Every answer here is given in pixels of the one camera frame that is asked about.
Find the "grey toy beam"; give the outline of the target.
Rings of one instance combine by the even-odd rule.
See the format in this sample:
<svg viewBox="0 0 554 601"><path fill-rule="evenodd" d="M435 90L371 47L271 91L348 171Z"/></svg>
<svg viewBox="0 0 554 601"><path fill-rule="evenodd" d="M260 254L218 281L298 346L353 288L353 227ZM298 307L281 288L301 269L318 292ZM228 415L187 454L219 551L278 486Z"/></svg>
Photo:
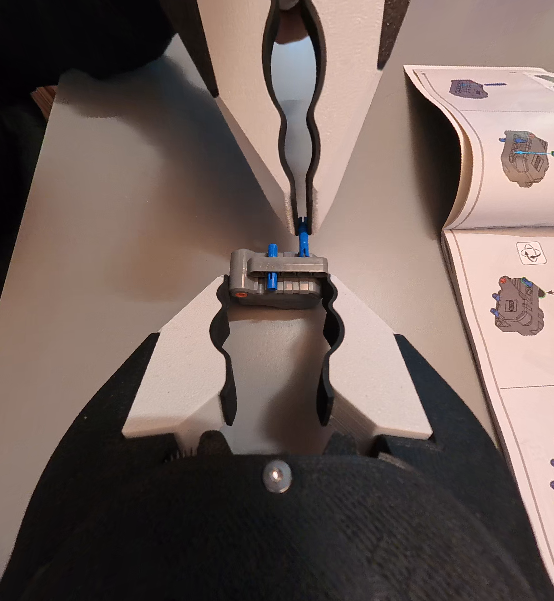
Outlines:
<svg viewBox="0 0 554 601"><path fill-rule="evenodd" d="M292 252L279 252L277 257L269 257L267 252L238 249L231 253L229 288L257 290L257 281L270 272L287 277L322 278L328 275L329 268L323 257L299 257Z"/></svg>

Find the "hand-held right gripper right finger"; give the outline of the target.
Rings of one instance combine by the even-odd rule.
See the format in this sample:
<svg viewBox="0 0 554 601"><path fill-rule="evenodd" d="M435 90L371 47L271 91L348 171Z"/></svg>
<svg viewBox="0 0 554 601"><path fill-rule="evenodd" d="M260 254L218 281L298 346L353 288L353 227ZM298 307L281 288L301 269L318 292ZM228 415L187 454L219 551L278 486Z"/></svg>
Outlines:
<svg viewBox="0 0 554 601"><path fill-rule="evenodd" d="M321 282L329 344L318 382L317 414L358 442L379 434L428 439L432 428L393 330L337 277Z"/></svg>

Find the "grey toy motor block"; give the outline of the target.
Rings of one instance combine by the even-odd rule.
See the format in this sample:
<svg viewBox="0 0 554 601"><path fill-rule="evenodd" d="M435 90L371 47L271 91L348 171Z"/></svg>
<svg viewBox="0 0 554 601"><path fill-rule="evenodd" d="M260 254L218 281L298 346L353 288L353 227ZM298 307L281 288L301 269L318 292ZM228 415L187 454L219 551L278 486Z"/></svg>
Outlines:
<svg viewBox="0 0 554 601"><path fill-rule="evenodd" d="M316 306L321 300L321 279L278 275L278 289L267 290L267 275L257 281L258 289L229 288L229 294L241 305L268 306L278 309L303 310Z"/></svg>

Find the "person's left hand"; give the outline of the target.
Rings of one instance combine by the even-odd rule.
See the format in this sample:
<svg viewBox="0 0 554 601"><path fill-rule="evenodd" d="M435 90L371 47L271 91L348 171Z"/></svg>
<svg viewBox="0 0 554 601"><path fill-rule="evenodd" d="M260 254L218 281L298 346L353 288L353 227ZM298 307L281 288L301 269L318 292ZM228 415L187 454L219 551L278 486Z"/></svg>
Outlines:
<svg viewBox="0 0 554 601"><path fill-rule="evenodd" d="M280 19L275 43L289 44L309 36L302 17L301 5L297 3L287 10L280 9Z"/></svg>

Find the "grey desk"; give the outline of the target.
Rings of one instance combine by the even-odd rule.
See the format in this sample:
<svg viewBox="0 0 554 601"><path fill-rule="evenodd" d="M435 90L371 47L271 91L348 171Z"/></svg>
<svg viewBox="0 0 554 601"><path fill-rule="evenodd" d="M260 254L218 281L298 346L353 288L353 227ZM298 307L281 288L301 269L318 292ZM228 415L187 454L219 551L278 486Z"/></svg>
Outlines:
<svg viewBox="0 0 554 601"><path fill-rule="evenodd" d="M554 71L554 1L412 1L311 244L496 440L440 251L456 149L404 64ZM60 84L0 301L0 578L86 403L233 249L294 241L201 84L179 38L132 73Z"/></svg>

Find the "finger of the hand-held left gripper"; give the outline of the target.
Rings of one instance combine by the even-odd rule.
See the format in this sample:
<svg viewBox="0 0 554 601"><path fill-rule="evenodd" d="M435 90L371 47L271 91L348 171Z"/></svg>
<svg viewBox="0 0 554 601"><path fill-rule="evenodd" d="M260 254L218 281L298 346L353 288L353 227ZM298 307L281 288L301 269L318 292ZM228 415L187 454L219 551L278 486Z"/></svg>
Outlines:
<svg viewBox="0 0 554 601"><path fill-rule="evenodd" d="M306 1L316 61L306 123L312 158L306 175L309 233L316 234L340 187L375 94L383 1Z"/></svg>
<svg viewBox="0 0 554 601"><path fill-rule="evenodd" d="M295 233L296 193L285 164L285 117L271 81L277 1L198 1L221 110L275 214Z"/></svg>

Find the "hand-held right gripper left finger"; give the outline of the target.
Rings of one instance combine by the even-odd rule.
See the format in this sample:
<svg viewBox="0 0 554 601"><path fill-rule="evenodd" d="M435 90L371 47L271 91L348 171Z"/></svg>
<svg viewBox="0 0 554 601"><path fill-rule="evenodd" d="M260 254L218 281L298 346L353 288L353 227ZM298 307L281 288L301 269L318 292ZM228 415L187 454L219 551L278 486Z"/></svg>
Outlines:
<svg viewBox="0 0 554 601"><path fill-rule="evenodd" d="M219 276L159 331L123 426L127 438L173 434L196 447L209 430L232 425L237 411L229 336L229 278Z"/></svg>

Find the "toy instruction booklet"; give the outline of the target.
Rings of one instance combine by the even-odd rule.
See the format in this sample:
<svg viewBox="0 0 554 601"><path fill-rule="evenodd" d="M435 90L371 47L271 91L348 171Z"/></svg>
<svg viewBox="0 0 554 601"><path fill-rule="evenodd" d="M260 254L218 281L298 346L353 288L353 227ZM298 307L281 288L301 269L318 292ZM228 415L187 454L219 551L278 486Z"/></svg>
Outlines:
<svg viewBox="0 0 554 601"><path fill-rule="evenodd" d="M554 73L406 65L460 141L442 237L506 455L554 584Z"/></svg>

